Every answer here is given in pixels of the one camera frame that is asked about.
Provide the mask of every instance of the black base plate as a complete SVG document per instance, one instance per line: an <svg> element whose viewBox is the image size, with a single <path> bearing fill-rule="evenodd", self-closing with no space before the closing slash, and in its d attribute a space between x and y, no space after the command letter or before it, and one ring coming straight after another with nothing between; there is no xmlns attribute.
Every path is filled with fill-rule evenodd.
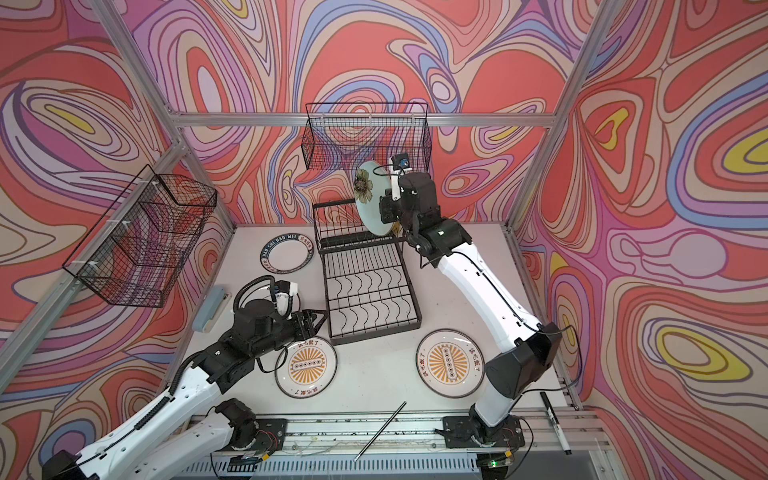
<svg viewBox="0 0 768 480"><path fill-rule="evenodd" d="M469 417L443 417L442 429L448 434L445 437L445 447L449 449L476 449L478 444L472 441L472 427ZM508 416L503 425L498 426L498 431L490 442L494 448L507 447L513 452L525 446L522 427L517 417Z"/></svg>
<svg viewBox="0 0 768 480"><path fill-rule="evenodd" d="M267 433L259 432L256 435L256 441L253 443L253 446L248 449L249 452L266 452L267 449L269 449L270 452L273 450L276 452L278 450L283 449L283 443L286 438L286 426L288 425L288 420L286 419L256 419L257 422L259 422L259 430L263 430L265 432L269 432L272 435L269 435ZM275 441L273 439L277 439L277 447L275 447ZM233 449L230 446L226 446L223 449L220 450L221 452L232 452Z"/></svg>

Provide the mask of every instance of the black wire mesh basket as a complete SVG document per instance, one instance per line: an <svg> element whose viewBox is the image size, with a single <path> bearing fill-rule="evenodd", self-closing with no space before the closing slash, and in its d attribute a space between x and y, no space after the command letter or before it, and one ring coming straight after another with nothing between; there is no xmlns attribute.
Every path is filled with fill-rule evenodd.
<svg viewBox="0 0 768 480"><path fill-rule="evenodd" d="M111 305L162 307L216 202L212 187L155 174L77 273L69 259L65 270Z"/></svg>
<svg viewBox="0 0 768 480"><path fill-rule="evenodd" d="M418 329L422 314L402 258L403 238L370 233L354 200L315 204L313 217L331 343Z"/></svg>
<svg viewBox="0 0 768 480"><path fill-rule="evenodd" d="M301 150L307 170L356 170L375 161L386 164L408 154L415 171L426 172L432 156L422 102L321 102L306 104Z"/></svg>

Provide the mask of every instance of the plate with orange sunburst design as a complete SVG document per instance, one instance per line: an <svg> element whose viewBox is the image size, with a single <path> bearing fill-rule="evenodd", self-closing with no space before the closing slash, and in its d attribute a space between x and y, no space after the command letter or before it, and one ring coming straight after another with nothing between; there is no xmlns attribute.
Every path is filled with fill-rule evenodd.
<svg viewBox="0 0 768 480"><path fill-rule="evenodd" d="M275 381L286 395L307 399L331 383L336 365L333 346L328 340L315 336L288 347L286 362L275 370Z"/></svg>
<svg viewBox="0 0 768 480"><path fill-rule="evenodd" d="M437 330L416 350L419 377L438 395L466 397L478 389L485 374L482 352L468 336L455 330Z"/></svg>

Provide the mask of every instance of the orange sunburst pattern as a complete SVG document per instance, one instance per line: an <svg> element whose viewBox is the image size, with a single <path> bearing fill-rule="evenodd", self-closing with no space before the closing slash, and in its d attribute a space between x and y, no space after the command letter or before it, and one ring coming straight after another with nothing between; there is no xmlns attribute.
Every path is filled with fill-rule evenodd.
<svg viewBox="0 0 768 480"><path fill-rule="evenodd" d="M290 360L290 376L294 382L309 385L326 371L326 355L310 346L300 349Z"/></svg>
<svg viewBox="0 0 768 480"><path fill-rule="evenodd" d="M469 360L453 343L440 343L429 351L429 371L440 382L454 385L467 377Z"/></svg>

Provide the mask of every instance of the white table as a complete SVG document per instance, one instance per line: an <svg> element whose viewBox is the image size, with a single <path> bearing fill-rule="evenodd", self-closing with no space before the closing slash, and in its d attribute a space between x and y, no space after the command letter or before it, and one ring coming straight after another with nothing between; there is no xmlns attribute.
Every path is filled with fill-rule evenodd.
<svg viewBox="0 0 768 480"><path fill-rule="evenodd" d="M493 266L494 274L512 296L530 309L501 227L497 224L474 224L465 228L486 263ZM216 284L234 295L250 280L268 274L259 261L261 248L272 238L289 232L304 233L314 239L312 227L238 228L223 259ZM498 348L485 324L458 288L430 266L420 270L419 256L407 244L404 244L404 251L422 311L420 329L336 346L339 366L335 378L323 392L308 399L286 396L278 389L273 374L265 375L258 369L241 379L223 399L237 397L257 415L392 412L403 401L408 402L407 412L466 411L482 389L462 399L448 399L434 393L416 371L415 352L419 343L434 330L456 329L477 343L486 362L499 354ZM325 309L323 268L317 253L301 270L277 278L298 282L302 308ZM187 355L215 342L232 326L231 310L230 300L230 305L210 332L195 332L187 347ZM321 329L319 336L328 338L327 326ZM276 355L271 353L263 357L265 369L273 368ZM554 370L549 369L531 388L559 386ZM561 392L551 392L549 398L554 407L567 405ZM519 408L543 406L541 397L533 394L523 396L518 402Z"/></svg>

